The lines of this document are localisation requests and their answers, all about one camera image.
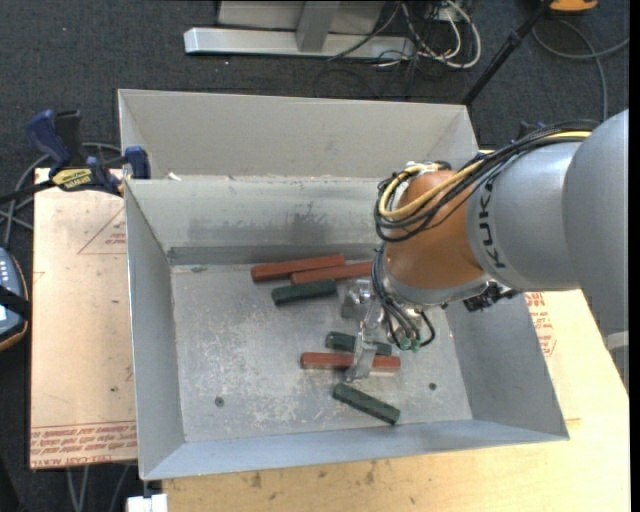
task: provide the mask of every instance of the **black cable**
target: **black cable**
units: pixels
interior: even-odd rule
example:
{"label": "black cable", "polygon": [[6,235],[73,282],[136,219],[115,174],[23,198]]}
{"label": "black cable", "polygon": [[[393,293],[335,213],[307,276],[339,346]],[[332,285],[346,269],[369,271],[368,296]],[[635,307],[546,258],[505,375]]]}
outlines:
{"label": "black cable", "polygon": [[[509,146],[497,150],[489,155],[481,155],[470,160],[463,169],[467,168],[469,165],[477,164],[476,169],[473,173],[469,174],[465,178],[463,178],[458,183],[454,184],[449,190],[447,190],[442,197],[433,202],[429,201],[425,204],[422,204],[416,208],[416,210],[410,212],[409,214],[403,216],[402,219],[393,219],[383,217],[379,213],[380,209],[380,201],[382,195],[391,180],[395,179],[396,175],[383,180],[380,182],[378,186],[378,199],[376,201],[374,207],[374,220],[376,225],[376,232],[378,236],[385,242],[401,242],[408,240],[412,236],[415,236],[421,231],[426,229],[432,229],[436,227],[436,225],[441,224],[449,215],[450,212],[445,219],[441,219],[438,221],[436,225],[432,224],[433,219],[440,211],[440,209],[451,202],[454,198],[458,197],[461,193],[463,193],[469,186],[473,185],[476,182],[481,180],[486,181],[488,179],[490,173],[498,172],[504,165],[514,156],[519,154],[529,152],[537,147],[557,144],[557,143],[565,143],[565,142],[573,142],[573,141],[582,141],[584,137],[562,137],[562,138],[549,138],[551,135],[555,135],[558,133],[566,132],[566,131],[590,131],[595,127],[597,123],[595,121],[590,120],[578,120],[571,121],[565,123],[557,123],[555,125],[543,126],[540,129],[526,135],[521,138],[519,141],[513,142]],[[384,205],[386,209],[389,209],[391,204],[395,201],[395,194],[399,190],[400,185],[402,183],[413,178],[412,175],[402,175],[402,171],[400,173],[396,173],[400,176],[399,184],[396,186],[395,190],[392,194],[389,195],[387,199],[387,203]],[[404,234],[387,234],[384,230],[404,230]]]}
{"label": "black cable", "polygon": [[360,41],[358,44],[352,46],[351,48],[338,53],[337,55],[334,55],[332,57],[329,57],[327,59],[327,62],[332,62],[338,59],[342,59],[343,57],[346,57],[347,55],[352,54],[353,52],[355,52],[356,50],[362,48],[365,44],[367,44],[369,41],[371,41],[375,36],[377,36],[380,32],[382,32],[385,28],[387,28],[391,22],[394,20],[394,18],[396,17],[396,15],[398,14],[398,10],[400,9],[400,4],[401,2],[395,2],[396,6],[393,9],[391,15],[387,18],[387,20],[377,29],[375,29],[373,32],[371,32],[371,34],[369,34],[368,36],[366,36],[362,41]]}
{"label": "black cable", "polygon": [[621,50],[622,48],[624,48],[627,44],[629,44],[629,38],[625,39],[624,41],[622,41],[621,43],[615,46],[612,46],[611,48],[608,48],[600,52],[596,52],[596,49],[593,47],[591,42],[579,29],[577,29],[571,23],[568,23],[564,20],[557,20],[557,21],[558,23],[561,23],[569,27],[571,30],[573,30],[578,35],[578,37],[582,39],[582,42],[587,46],[587,48],[589,48],[589,51],[591,53],[588,53],[585,55],[576,55],[571,53],[559,52],[558,50],[555,50],[550,46],[546,45],[544,42],[542,42],[542,40],[540,39],[540,37],[538,36],[535,30],[531,32],[531,35],[533,36],[536,43],[538,43],[542,48],[544,48],[546,51],[548,51],[552,55],[556,55],[564,59],[577,60],[577,61],[586,61],[590,59],[593,59],[595,61],[596,66],[598,67],[598,75],[600,76],[600,87],[602,89],[602,116],[601,117],[602,117],[602,121],[605,121],[609,117],[609,98],[608,98],[608,91],[607,91],[607,79],[605,77],[604,69],[602,67],[602,61],[600,59],[602,57],[607,57],[609,55],[612,55],[618,50]]}
{"label": "black cable", "polygon": [[113,512],[116,507],[116,503],[118,502],[118,498],[120,497],[120,490],[122,489],[122,485],[124,484],[124,480],[131,468],[132,464],[126,464],[122,474],[120,475],[120,479],[118,480],[118,484],[116,486],[115,491],[113,492],[113,497],[111,498],[111,503],[109,504],[108,512]]}
{"label": "black cable", "polygon": [[[101,162],[101,165],[108,165],[111,163],[114,163],[115,161],[121,161],[122,157],[118,157],[118,158],[114,158],[111,160],[104,160],[104,150],[108,150],[108,151],[112,151],[112,152],[116,152],[116,153],[120,153],[121,150],[118,146],[114,146],[112,144],[107,144],[107,143],[103,143],[103,142],[85,142],[82,144],[83,147],[87,148],[87,149],[96,149],[99,154],[99,160]],[[43,155],[40,158],[38,158],[35,162],[33,162],[20,176],[20,178],[18,179],[16,186],[14,187],[14,192],[18,192],[20,190],[23,189],[25,183],[27,182],[27,180],[30,179],[30,181],[33,182],[33,171],[39,167],[46,167],[46,162],[50,160],[50,157],[48,155]],[[43,186],[43,187],[38,187],[35,186],[34,191],[38,191],[40,188],[48,188],[47,186]],[[7,212],[0,212],[2,213],[2,217],[0,217],[0,225],[3,222],[6,222],[6,227],[5,227],[5,233],[4,233],[4,239],[3,239],[3,247],[9,247],[9,243],[11,240],[11,231],[13,229],[13,224],[18,224],[20,226],[22,226],[25,229],[29,229],[30,231],[33,231],[33,226],[29,223],[26,223],[20,219],[17,219],[15,217],[15,214],[19,211],[22,210],[23,208],[25,208],[26,206],[28,206],[29,204],[31,204],[31,202],[33,201],[32,198],[29,199],[25,199],[24,201],[22,201],[21,203],[16,205],[16,201],[11,201],[11,203],[9,204],[9,208]]]}
{"label": "black cable", "polygon": [[422,347],[426,347],[429,343],[431,343],[434,339],[436,339],[436,330],[433,328],[433,324],[431,323],[431,320],[429,320],[429,317],[425,314],[424,311],[420,311],[420,316],[422,317],[422,320],[424,320],[425,325],[429,329],[429,337],[426,340],[424,340],[422,343],[420,343],[420,348],[422,348]]}
{"label": "black cable", "polygon": [[[567,25],[568,27],[571,27],[573,30],[578,30],[576,27],[574,27],[573,25],[571,25],[570,23],[564,21],[564,20],[556,20],[558,23],[562,23],[564,25]],[[591,50],[591,53],[585,53],[585,54],[576,54],[576,53],[564,53],[564,52],[560,52],[554,48],[551,48],[549,45],[547,45],[546,43],[544,43],[541,39],[540,36],[538,36],[536,30],[534,29],[531,32],[531,35],[533,35],[533,38],[536,40],[536,43],[538,43],[540,46],[542,46],[542,48],[544,48],[545,50],[547,50],[549,53],[556,55],[558,57],[562,57],[563,59],[570,59],[570,60],[590,60],[590,59],[600,59],[602,57],[608,57],[609,55],[613,55],[614,53],[616,53],[619,50],[622,50],[625,46],[627,46],[629,44],[629,38],[627,37],[624,41],[622,41],[621,43],[618,43],[610,48],[607,48],[606,50],[601,50],[599,52],[596,52],[595,50]]]}

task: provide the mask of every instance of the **dark green block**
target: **dark green block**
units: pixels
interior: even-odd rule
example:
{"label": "dark green block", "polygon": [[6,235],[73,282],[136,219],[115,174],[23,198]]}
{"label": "dark green block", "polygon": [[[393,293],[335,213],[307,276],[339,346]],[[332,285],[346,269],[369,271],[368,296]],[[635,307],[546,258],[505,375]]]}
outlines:
{"label": "dark green block", "polygon": [[271,291],[271,298],[276,306],[286,304],[287,302],[295,302],[304,299],[313,299],[316,297],[326,297],[338,293],[336,282],[333,279],[325,279],[324,281],[314,281],[312,283],[293,284],[291,286],[282,286],[274,288]]}
{"label": "dark green block", "polygon": [[395,425],[400,418],[400,409],[343,383],[333,389],[333,398],[390,425]]}
{"label": "dark green block", "polygon": [[[327,334],[325,346],[327,348],[353,353],[356,347],[356,337],[350,334],[332,331]],[[387,343],[374,341],[373,346],[376,347],[376,354],[379,356],[390,356],[392,354],[392,347]]]}

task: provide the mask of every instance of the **cable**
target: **cable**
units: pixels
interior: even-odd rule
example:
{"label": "cable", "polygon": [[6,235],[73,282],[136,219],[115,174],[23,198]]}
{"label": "cable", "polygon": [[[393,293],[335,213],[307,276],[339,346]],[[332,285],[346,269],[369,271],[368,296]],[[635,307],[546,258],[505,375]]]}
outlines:
{"label": "cable", "polygon": [[[455,9],[458,14],[460,14],[460,16],[462,17],[462,19],[464,19],[467,24],[469,25],[469,27],[471,28],[471,33],[473,35],[473,41],[475,42],[475,47],[476,47],[476,54],[473,57],[473,59],[471,59],[469,62],[463,62],[463,63],[457,63],[457,62],[451,62],[450,59],[452,57],[454,57],[455,55],[457,55],[460,51],[461,48],[461,37],[460,37],[460,33],[457,30],[457,27],[455,25],[455,22],[451,19],[451,17],[449,16],[449,13],[447,12],[447,16],[449,17],[452,26],[454,27],[455,33],[456,33],[456,37],[458,40],[458,46],[456,47],[456,50],[453,51],[452,55],[446,55],[446,54],[437,54],[435,53],[429,46],[427,46],[424,41],[420,41],[418,40],[418,44],[420,47],[422,47],[422,49],[424,51],[419,51],[418,54],[422,57],[428,57],[432,60],[441,62],[442,64],[444,64],[445,66],[452,68],[452,69],[469,69],[473,66],[475,66],[480,58],[482,57],[482,40],[480,39],[480,33],[478,32],[477,27],[475,26],[475,24],[471,21],[471,18],[469,17],[469,15],[464,12],[455,2],[452,2],[451,0],[447,0],[447,5],[453,9]],[[411,24],[411,21],[409,19],[408,16],[408,12],[407,9],[404,8],[403,9],[405,12],[405,17],[407,18],[407,24],[409,27],[409,31],[412,32],[412,34],[415,36],[415,31],[413,29],[413,26]]]}
{"label": "cable", "polygon": [[[571,27],[573,30],[576,30],[576,31],[578,30],[576,27],[574,27],[573,25],[571,25],[570,23],[568,23],[568,22],[566,22],[564,20],[556,20],[556,21]],[[558,51],[558,50],[556,50],[554,48],[551,48],[549,45],[544,43],[540,39],[540,36],[538,36],[538,34],[536,33],[535,29],[533,29],[531,33],[533,35],[533,38],[536,40],[536,43],[538,43],[540,46],[542,46],[549,53],[552,53],[553,55],[557,55],[558,57],[562,57],[564,59],[572,59],[572,60],[589,60],[589,59],[600,59],[602,57],[608,57],[609,55],[612,55],[612,54],[616,53],[617,51],[622,50],[625,46],[627,46],[629,44],[629,38],[627,37],[621,43],[618,43],[618,44],[612,46],[611,48],[607,48],[606,50],[602,50],[602,51],[599,51],[599,52],[592,51],[591,53],[586,53],[586,54],[563,53],[563,52],[560,52],[560,51]]]}
{"label": "cable", "polygon": [[[544,145],[582,141],[589,136],[596,125],[595,121],[577,120],[543,126],[505,148],[488,155],[476,156],[438,186],[426,191],[409,204],[396,209],[393,209],[392,204],[402,184],[407,183],[422,171],[435,170],[439,167],[435,163],[417,164],[394,173],[391,178],[381,181],[378,185],[374,220],[379,238],[385,242],[401,242],[421,231],[433,229],[444,222],[462,203],[454,205],[453,211],[434,224],[436,215],[444,205],[459,198],[469,188],[473,189],[472,192],[476,190],[474,187],[501,172],[512,158]],[[466,201],[469,195],[464,196],[462,202]],[[392,230],[392,232],[386,233],[385,230]]]}
{"label": "cable", "polygon": [[125,465],[124,470],[122,471],[122,475],[120,475],[120,480],[118,480],[118,485],[116,486],[116,489],[113,492],[113,497],[111,498],[111,503],[109,504],[108,512],[113,512],[115,510],[116,503],[118,501],[118,498],[120,497],[120,490],[122,489],[122,485],[124,484],[124,479],[126,478],[127,473],[129,472],[129,469],[131,468],[132,465],[133,464]]}
{"label": "cable", "polygon": [[347,50],[345,50],[345,51],[343,51],[341,53],[338,53],[337,55],[329,57],[327,59],[327,62],[332,62],[334,60],[342,59],[343,57],[346,57],[347,55],[350,55],[353,52],[355,52],[356,50],[362,48],[365,44],[367,44],[369,41],[371,41],[375,36],[377,36],[380,32],[382,32],[385,28],[387,28],[391,24],[391,22],[394,20],[394,18],[398,14],[398,10],[399,9],[400,9],[400,2],[396,2],[396,6],[393,9],[393,12],[389,16],[389,18],[387,18],[387,20],[378,29],[376,29],[373,32],[371,32],[371,34],[366,36],[362,41],[360,41],[355,46],[352,46],[351,48],[349,48],[349,49],[347,49]]}
{"label": "cable", "polygon": [[571,23],[568,23],[564,20],[557,20],[558,23],[562,23],[563,25],[569,27],[571,30],[573,30],[578,37],[580,37],[580,39],[582,39],[582,41],[584,42],[584,44],[587,46],[587,48],[589,48],[589,51],[591,53],[586,54],[586,55],[575,55],[575,54],[571,54],[571,53],[562,53],[559,52],[553,48],[551,48],[550,46],[546,45],[544,42],[542,42],[542,40],[540,39],[540,37],[538,36],[537,32],[534,30],[532,30],[531,34],[533,35],[534,40],[536,41],[536,43],[538,43],[542,48],[544,48],[546,51],[548,51],[549,53],[551,53],[552,55],[556,55],[558,57],[562,57],[565,59],[570,59],[570,60],[588,60],[588,59],[594,59],[596,66],[598,66],[598,74],[600,75],[600,87],[602,88],[602,121],[605,121],[608,117],[609,117],[609,99],[608,99],[608,92],[607,92],[607,80],[604,74],[604,69],[602,67],[602,61],[600,60],[601,57],[606,57],[609,55],[612,55],[613,53],[617,52],[618,50],[621,50],[622,48],[624,48],[627,44],[629,44],[629,38],[625,39],[624,41],[622,41],[621,43],[612,46],[611,48],[608,48],[607,50],[603,50],[601,52],[597,52],[595,50],[595,48],[593,47],[593,45],[591,44],[591,42],[587,39],[587,37],[576,27],[574,27],[573,25],[571,25]]}
{"label": "cable", "polygon": [[[85,142],[82,144],[83,147],[85,148],[93,148],[96,149],[99,152],[99,160],[101,162],[101,165],[104,164],[109,164],[109,163],[114,163],[114,161],[119,160],[119,158],[117,159],[111,159],[111,160],[104,160],[104,150],[108,150],[108,151],[112,151],[112,152],[117,152],[117,153],[121,153],[121,150],[118,146],[114,146],[112,144],[106,144],[106,143],[102,143],[102,142]],[[47,162],[47,160],[49,160],[50,157],[48,155],[43,155],[40,158],[38,158],[35,162],[33,162],[20,176],[20,178],[18,179],[15,187],[14,187],[14,191],[17,192],[19,190],[22,189],[22,187],[24,186],[24,184],[27,182],[27,180],[29,178],[31,178],[31,181],[33,181],[33,171],[39,167],[46,167],[44,164],[45,162]],[[4,238],[2,241],[2,246],[3,247],[9,247],[9,243],[11,240],[11,232],[12,232],[12,228],[13,228],[13,224],[18,224],[19,226],[28,229],[30,231],[33,231],[33,225],[29,224],[28,222],[25,222],[21,219],[18,219],[15,217],[15,214],[22,210],[23,208],[26,208],[27,206],[29,206],[31,203],[33,202],[33,198],[30,197],[28,199],[25,199],[24,201],[22,201],[21,203],[16,205],[16,201],[11,201],[11,203],[9,203],[9,208],[8,211],[4,212],[4,211],[0,211],[0,225],[2,225],[3,222],[6,222],[6,227],[5,227],[5,233],[4,233]]]}
{"label": "cable", "polygon": [[420,311],[420,316],[422,317],[422,320],[424,320],[425,325],[429,329],[429,337],[426,340],[424,340],[422,343],[420,343],[420,348],[422,348],[422,347],[426,347],[429,343],[431,343],[434,339],[436,339],[436,330],[433,328],[433,324],[431,323],[431,320],[429,320],[429,317],[425,314],[424,311]]}

